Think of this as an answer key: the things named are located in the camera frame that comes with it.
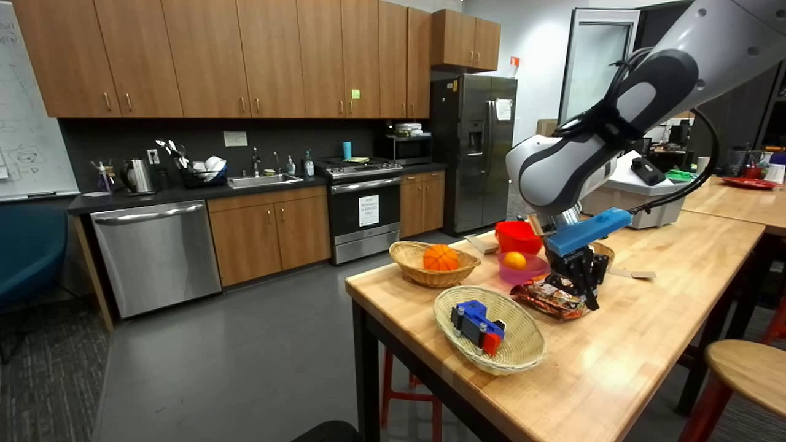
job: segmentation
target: wooden bowl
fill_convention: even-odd
[[[425,287],[459,285],[483,263],[479,258],[456,248],[456,252],[459,254],[458,270],[425,270],[424,252],[431,244],[435,244],[435,243],[395,240],[395,243],[390,243],[388,252],[398,263],[404,276],[409,276],[419,285],[425,285]]]
[[[506,335],[495,355],[483,352],[459,329],[451,322],[453,307],[479,300],[487,303],[487,316],[491,322],[506,324]],[[545,352],[545,338],[534,322],[534,316],[516,303],[508,294],[479,287],[479,285],[458,285],[435,300],[435,319],[451,344],[476,367],[491,375],[511,375],[542,365]]]

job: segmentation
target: stainless steel refrigerator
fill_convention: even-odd
[[[468,232],[506,219],[515,117],[516,77],[433,81],[433,154],[448,165],[446,231]]]

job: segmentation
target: red object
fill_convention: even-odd
[[[727,177],[723,182],[729,187],[744,187],[744,188],[776,188],[774,182],[749,179],[749,177]]]
[[[495,232],[501,252],[521,249],[527,254],[535,254],[544,244],[542,235],[528,221],[500,221]]]
[[[501,335],[500,334],[487,334],[485,335],[485,352],[496,352],[500,351],[500,346],[501,346]]]

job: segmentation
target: whiteboard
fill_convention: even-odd
[[[0,200],[29,193],[79,193],[65,134],[48,117],[24,39],[0,0]]]

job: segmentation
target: paper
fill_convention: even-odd
[[[511,120],[515,116],[515,100],[511,98],[500,98],[496,102],[495,102],[495,107],[496,107],[496,120]]]
[[[360,199],[360,226],[379,224],[379,193],[368,193]]]

